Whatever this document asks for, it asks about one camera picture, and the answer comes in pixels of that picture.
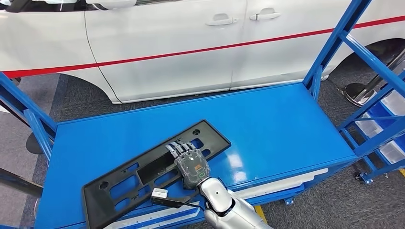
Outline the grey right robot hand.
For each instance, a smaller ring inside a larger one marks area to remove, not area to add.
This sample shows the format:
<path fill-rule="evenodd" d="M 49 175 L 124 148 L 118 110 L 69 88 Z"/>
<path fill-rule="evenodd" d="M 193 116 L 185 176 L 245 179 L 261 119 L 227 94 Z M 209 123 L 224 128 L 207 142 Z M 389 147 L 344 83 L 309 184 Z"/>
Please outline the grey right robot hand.
<path fill-rule="evenodd" d="M 174 141 L 165 147 L 174 157 L 174 164 L 183 177 L 185 189 L 196 189 L 210 177 L 210 168 L 205 156 L 192 143 Z"/>

